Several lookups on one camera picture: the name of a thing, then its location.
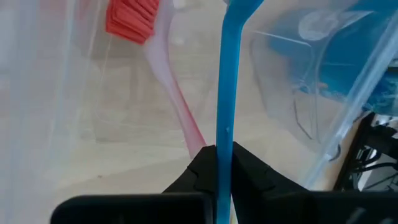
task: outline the black cable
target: black cable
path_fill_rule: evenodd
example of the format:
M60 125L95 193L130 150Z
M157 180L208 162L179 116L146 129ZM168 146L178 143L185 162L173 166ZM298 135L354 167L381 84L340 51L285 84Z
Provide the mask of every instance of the black cable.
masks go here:
M384 163L376 164L376 165L369 166L369 167L354 169L354 170L352 170L352 172L360 173L360 172L366 172L369 170L374 170L374 169L378 169L378 168L382 168L382 167L392 167L395 170L398 170L398 165L395 162L384 162Z
M366 161L358 161L357 165L356 165L356 169L359 169L360 167L364 167L367 166L369 164L371 164L372 162L376 162L381 158L382 153L376 151L376 155L374 155L372 158L366 160Z
M396 177L396 176L398 176L398 173L392 174L392 175L389 176L389 177L386 177L386 178L384 178L384 179L382 179L382 180L379 180L379 181L377 181L376 183L371 184L371 185L365 187L363 190L369 190L369 189L371 189L372 187L375 187L375 186L377 186L377 185L379 185L379 184L381 184L381 183L384 183L384 182L387 181L387 180L393 179L393 178Z

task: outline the clear plastic container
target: clear plastic container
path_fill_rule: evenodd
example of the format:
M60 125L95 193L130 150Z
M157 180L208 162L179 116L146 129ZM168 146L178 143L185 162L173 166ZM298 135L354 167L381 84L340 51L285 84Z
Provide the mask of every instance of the clear plastic container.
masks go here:
M173 20L172 67L207 143L214 144L226 4L174 3L190 7ZM354 81L344 100L336 101L315 87L324 85L301 90L291 70L318 80L316 65L348 22L333 21L315 44L295 40L298 27L283 17L300 10L344 15L353 4L270 0L244 28L234 138L306 187L323 176L326 155L396 52L398 23L391 14L372 32ZM106 5L107 0L0 0L0 223L47 223L57 204L76 195L161 192L190 162L176 115L140 47L104 31ZM344 54L355 50L346 46Z

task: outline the white label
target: white label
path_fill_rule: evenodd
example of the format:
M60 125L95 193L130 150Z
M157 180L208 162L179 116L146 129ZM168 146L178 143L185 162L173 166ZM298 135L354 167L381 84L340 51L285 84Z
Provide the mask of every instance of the white label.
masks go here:
M298 24L298 34L305 40L317 41L327 37L338 25L335 12L310 12Z
M319 10L308 13L298 24L298 34L305 40L318 41L328 37L342 24L341 29L359 21L372 12L352 11L336 12Z

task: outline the toothbrush handle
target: toothbrush handle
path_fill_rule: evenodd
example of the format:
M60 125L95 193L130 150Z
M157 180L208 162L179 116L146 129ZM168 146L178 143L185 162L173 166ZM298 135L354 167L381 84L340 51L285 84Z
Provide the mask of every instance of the toothbrush handle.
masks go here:
M167 47L165 47L166 43L163 41L156 41L156 38L158 37L155 36L145 44L144 53L154 75L169 95L178 120L180 121L189 155L191 159L193 159L200 149L206 146L206 142L171 72L169 54Z
M181 89L178 87L177 81L173 76L172 78L173 85L167 91L170 95L174 110L178 115L178 120L181 124L190 157L193 159L199 153L200 149L206 146L206 142L189 110Z
M231 165L233 153L233 129L238 82L239 51L242 26L229 22L227 11L221 36L220 74L217 102L217 161L218 201L217 223L229 223L231 210Z

